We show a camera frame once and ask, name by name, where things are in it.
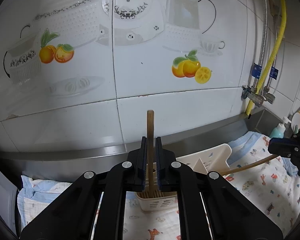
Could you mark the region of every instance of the wooden chopstick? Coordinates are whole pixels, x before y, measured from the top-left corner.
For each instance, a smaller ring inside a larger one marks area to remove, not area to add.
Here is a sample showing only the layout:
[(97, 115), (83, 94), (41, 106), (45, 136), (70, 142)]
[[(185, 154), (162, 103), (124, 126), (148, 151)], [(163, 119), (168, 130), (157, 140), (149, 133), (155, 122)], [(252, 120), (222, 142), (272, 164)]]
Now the wooden chopstick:
[(148, 161), (148, 180), (149, 180), (149, 197), (153, 198), (153, 136), (154, 136), (154, 111), (147, 111), (147, 161)]

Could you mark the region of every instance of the screw head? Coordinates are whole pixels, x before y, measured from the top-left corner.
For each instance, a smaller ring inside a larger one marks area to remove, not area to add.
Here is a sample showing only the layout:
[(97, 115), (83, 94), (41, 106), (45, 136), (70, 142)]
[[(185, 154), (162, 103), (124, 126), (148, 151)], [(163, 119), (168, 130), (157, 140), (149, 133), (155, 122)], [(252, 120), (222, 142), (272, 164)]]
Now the screw head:
[(91, 179), (91, 178), (94, 176), (94, 174), (93, 174), (92, 171), (87, 171), (87, 172), (84, 173), (83, 176), (84, 176), (86, 179)]
[(131, 166), (132, 166), (131, 162), (124, 162), (124, 163), (122, 163), (122, 167), (124, 167), (124, 168), (130, 168)]
[(209, 177), (212, 179), (217, 179), (219, 178), (219, 174), (213, 171), (209, 173)]
[(174, 168), (180, 168), (181, 163), (180, 162), (173, 162), (173, 163), (171, 163), (171, 166), (174, 167)]

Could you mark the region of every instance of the orange fruit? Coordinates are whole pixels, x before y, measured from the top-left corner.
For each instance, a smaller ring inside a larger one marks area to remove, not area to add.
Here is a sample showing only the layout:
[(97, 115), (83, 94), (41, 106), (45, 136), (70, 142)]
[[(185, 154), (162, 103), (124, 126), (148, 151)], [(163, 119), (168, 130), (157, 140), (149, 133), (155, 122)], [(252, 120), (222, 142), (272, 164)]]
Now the orange fruit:
[(53, 49), (50, 47), (43, 47), (42, 49), (40, 49), (39, 52), (39, 58), (41, 60), (42, 63), (50, 63), (53, 60)]
[(59, 63), (66, 63), (72, 59), (73, 55), (74, 55), (74, 50), (68, 52), (65, 51), (62, 48), (62, 46), (60, 46), (57, 48), (54, 58)]
[(176, 76), (176, 77), (184, 77), (185, 75), (183, 74), (182, 68), (183, 68), (183, 64), (185, 61), (181, 61), (178, 64), (178, 68), (175, 68), (174, 66), (172, 66), (172, 73)]
[(183, 74), (186, 77), (194, 77), (197, 70), (201, 67), (201, 64), (199, 61), (191, 61), (189, 59), (182, 61), (183, 62)]
[(56, 47), (55, 46), (53, 46), (53, 45), (48, 45), (47, 46), (48, 48), (50, 48), (50, 49), (52, 49), (52, 51), (53, 51), (53, 56), (55, 55), (55, 53), (56, 53)]
[(199, 68), (194, 76), (194, 79), (199, 84), (204, 84), (204, 83), (208, 82), (210, 78), (211, 78), (211, 70), (208, 69), (207, 67)]

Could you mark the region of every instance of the orange fruit painting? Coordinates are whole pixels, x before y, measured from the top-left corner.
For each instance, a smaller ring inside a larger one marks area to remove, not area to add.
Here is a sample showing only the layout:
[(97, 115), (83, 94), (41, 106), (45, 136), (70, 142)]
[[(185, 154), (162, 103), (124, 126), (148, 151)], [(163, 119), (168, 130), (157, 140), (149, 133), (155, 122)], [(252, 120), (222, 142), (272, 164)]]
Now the orange fruit painting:
[(191, 50), (188, 55), (184, 57), (176, 57), (172, 64), (172, 73), (178, 78), (194, 77), (199, 84), (204, 84), (209, 81), (211, 77), (211, 70), (207, 67), (201, 67), (197, 56), (197, 50)]
[(59, 63), (66, 63), (72, 59), (74, 55), (74, 49), (69, 44), (59, 44), (55, 53), (55, 60)]
[(55, 59), (59, 63), (66, 63), (72, 59), (74, 48), (69, 44), (58, 44), (57, 48), (53, 45), (47, 45), (54, 38), (59, 37), (59, 33), (50, 33), (49, 29), (45, 29), (41, 36), (41, 50), (39, 58), (42, 63), (48, 64)]

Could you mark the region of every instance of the green leaf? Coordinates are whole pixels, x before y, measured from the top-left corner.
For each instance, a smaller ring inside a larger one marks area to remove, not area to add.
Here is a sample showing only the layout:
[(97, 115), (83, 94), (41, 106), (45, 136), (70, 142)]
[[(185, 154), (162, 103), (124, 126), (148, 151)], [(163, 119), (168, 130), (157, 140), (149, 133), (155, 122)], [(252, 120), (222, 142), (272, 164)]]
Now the green leaf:
[(63, 44), (63, 45), (62, 45), (62, 48), (63, 48), (63, 50), (64, 50), (65, 52), (71, 52), (71, 51), (74, 50), (73, 47), (72, 47), (70, 44)]
[(41, 47), (45, 47), (48, 43), (49, 39), (49, 29), (45, 29), (42, 36), (41, 36)]
[(193, 49), (188, 53), (188, 56), (194, 56), (195, 54), (197, 54), (197, 50)]
[(173, 65), (174, 65), (175, 67), (178, 67), (178, 65), (180, 64), (180, 62), (181, 62), (181, 61), (184, 61), (184, 60), (186, 60), (186, 58), (184, 58), (184, 57), (176, 57), (176, 58), (174, 59), (174, 61), (173, 61)]
[(59, 33), (50, 33), (47, 43), (50, 42), (51, 40), (53, 40), (54, 38), (59, 37), (59, 36), (60, 36)]
[(186, 58), (189, 59), (189, 60), (191, 60), (191, 61), (198, 61), (197, 56), (187, 56), (186, 55)]

